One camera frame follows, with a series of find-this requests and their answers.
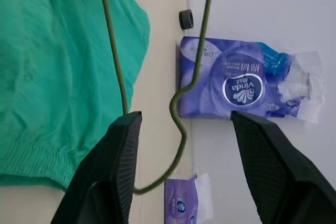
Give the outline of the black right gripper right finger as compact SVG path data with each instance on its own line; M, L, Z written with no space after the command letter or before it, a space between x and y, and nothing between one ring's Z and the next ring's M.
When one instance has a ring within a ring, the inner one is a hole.
M336 190L277 124L239 111L230 119L262 224L336 224Z

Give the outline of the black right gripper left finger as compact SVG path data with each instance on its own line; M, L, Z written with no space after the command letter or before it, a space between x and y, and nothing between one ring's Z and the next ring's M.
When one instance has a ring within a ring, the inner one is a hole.
M51 224L129 224L142 113L122 115L80 162Z

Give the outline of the green shorts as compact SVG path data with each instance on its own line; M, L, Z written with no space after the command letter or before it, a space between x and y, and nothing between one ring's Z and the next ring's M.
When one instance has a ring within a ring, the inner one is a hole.
M66 190L121 114L102 0L0 0L0 186Z

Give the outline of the small purple tissue pack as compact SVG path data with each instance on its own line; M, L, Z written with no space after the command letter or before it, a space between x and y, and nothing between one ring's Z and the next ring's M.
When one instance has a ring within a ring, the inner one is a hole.
M164 183L164 224L204 224L214 218L207 173Z

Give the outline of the large purple tissue pack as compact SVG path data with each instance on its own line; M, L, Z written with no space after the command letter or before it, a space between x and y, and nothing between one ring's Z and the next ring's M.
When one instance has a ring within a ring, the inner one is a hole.
M261 42L207 38L196 86L182 95L183 118L229 119L232 111L318 122L324 77L317 52L279 53Z

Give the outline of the dark grey tape roll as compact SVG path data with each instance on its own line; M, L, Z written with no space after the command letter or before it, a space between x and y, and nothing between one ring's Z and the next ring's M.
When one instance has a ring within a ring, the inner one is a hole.
M194 27L193 13L190 9L179 12L179 22L182 30L192 29Z

